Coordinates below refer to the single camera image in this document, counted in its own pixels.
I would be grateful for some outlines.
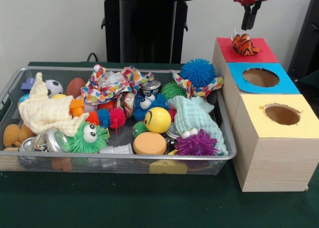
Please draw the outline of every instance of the red square top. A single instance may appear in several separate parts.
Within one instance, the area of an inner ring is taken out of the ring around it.
[[[260,49],[260,52],[254,56],[242,56],[233,49],[233,44],[230,38],[217,38],[218,45],[228,62],[247,62],[247,63],[278,63],[278,60],[270,47],[263,38],[252,38],[255,47]]]

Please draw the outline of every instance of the tiger toy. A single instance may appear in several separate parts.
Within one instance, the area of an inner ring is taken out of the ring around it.
[[[242,56],[253,56],[259,53],[259,48],[254,47],[250,37],[247,33],[238,34],[235,30],[236,35],[230,36],[230,39],[233,43],[234,50]]]

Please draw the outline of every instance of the round hole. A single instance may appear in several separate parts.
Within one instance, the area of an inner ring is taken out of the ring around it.
[[[279,83],[279,78],[275,73],[261,68],[245,70],[243,77],[249,83],[259,87],[274,87]]]
[[[269,105],[265,113],[272,121],[282,125],[293,125],[300,120],[299,112],[287,105]]]

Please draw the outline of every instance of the wooden box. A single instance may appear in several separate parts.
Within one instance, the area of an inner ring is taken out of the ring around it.
[[[233,133],[243,192],[306,189],[319,162],[319,120],[302,95],[241,95]]]
[[[299,94],[279,63],[226,63],[222,88],[230,125],[241,94]]]
[[[224,77],[226,63],[229,62],[278,63],[276,56],[263,38],[252,38],[251,41],[260,49],[260,52],[255,56],[241,56],[234,51],[230,38],[216,39],[213,65],[217,76]]]

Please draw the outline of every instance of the light blue knitted cloth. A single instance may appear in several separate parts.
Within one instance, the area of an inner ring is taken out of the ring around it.
[[[218,155],[228,155],[223,133],[208,114],[214,109],[214,105],[205,102],[201,97],[187,99],[183,96],[175,96],[169,103],[177,110],[174,123],[179,134],[191,127],[198,131],[203,129],[210,137],[217,139]]]

